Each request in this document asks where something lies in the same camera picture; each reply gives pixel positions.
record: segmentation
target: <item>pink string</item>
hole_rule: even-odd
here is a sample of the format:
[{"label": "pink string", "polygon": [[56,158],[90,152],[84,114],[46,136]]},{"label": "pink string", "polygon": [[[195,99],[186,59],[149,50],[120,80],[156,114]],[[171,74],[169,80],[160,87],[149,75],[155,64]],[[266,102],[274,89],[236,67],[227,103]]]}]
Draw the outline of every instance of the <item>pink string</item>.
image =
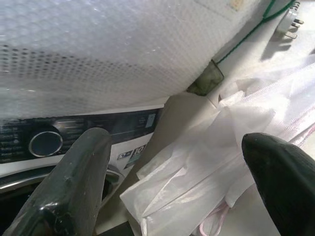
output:
[{"label": "pink string", "polygon": [[205,221],[211,217],[212,215],[218,213],[219,211],[222,211],[222,214],[220,216],[220,220],[219,220],[219,226],[218,226],[218,229],[217,231],[215,232],[215,234],[213,236],[218,236],[220,231],[221,231],[221,228],[222,228],[222,225],[223,225],[223,222],[225,220],[225,217],[229,211],[230,207],[228,206],[228,204],[226,204],[225,202],[223,204],[221,204],[220,206],[218,206],[217,208],[215,208],[212,212],[210,212],[210,214],[206,217],[206,219],[204,221],[201,222],[201,224],[199,225],[199,232],[202,236],[208,236],[204,231],[203,231],[203,225],[205,223]]}]

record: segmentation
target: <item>dark plastic piece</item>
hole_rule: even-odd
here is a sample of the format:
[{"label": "dark plastic piece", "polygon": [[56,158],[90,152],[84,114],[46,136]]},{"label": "dark plastic piece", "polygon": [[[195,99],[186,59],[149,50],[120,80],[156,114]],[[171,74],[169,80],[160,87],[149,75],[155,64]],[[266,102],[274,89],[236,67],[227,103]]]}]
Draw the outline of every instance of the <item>dark plastic piece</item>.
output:
[{"label": "dark plastic piece", "polygon": [[315,236],[315,161],[297,146],[261,134],[243,137],[244,159],[282,236]]},{"label": "dark plastic piece", "polygon": [[83,133],[35,189],[4,236],[91,236],[111,145],[104,129]]}]

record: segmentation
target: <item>black control panel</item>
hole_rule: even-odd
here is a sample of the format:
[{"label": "black control panel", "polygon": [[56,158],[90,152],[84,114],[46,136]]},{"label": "black control panel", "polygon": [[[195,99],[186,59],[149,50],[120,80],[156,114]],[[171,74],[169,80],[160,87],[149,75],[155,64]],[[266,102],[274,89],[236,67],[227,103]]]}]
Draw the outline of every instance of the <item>black control panel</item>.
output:
[{"label": "black control panel", "polygon": [[2,120],[0,163],[65,154],[93,127],[106,129],[113,144],[139,138],[154,131],[160,111]]}]

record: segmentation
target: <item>washing machine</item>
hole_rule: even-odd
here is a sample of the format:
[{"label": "washing machine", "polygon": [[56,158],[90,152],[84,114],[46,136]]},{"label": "washing machine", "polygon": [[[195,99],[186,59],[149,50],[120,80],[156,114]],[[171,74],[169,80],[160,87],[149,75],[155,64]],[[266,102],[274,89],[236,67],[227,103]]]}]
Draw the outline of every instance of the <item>washing machine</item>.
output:
[{"label": "washing machine", "polygon": [[92,114],[0,122],[0,234],[83,132],[106,129],[112,136],[102,204],[128,175],[157,125],[165,100]]}]

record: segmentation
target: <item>plastic bag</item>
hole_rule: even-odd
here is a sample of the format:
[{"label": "plastic bag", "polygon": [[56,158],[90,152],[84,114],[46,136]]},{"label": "plastic bag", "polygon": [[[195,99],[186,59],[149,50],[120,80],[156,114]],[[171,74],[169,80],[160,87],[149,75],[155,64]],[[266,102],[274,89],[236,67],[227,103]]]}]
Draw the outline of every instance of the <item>plastic bag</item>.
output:
[{"label": "plastic bag", "polygon": [[265,132],[290,141],[309,129],[315,123],[314,78],[311,64],[238,96],[240,101],[220,107],[191,141],[182,145],[179,139],[163,150],[171,156],[157,168],[157,160],[144,167],[152,172],[140,172],[143,178],[121,195],[142,234],[189,235],[222,201],[232,207],[253,184],[241,154],[243,135]]}]

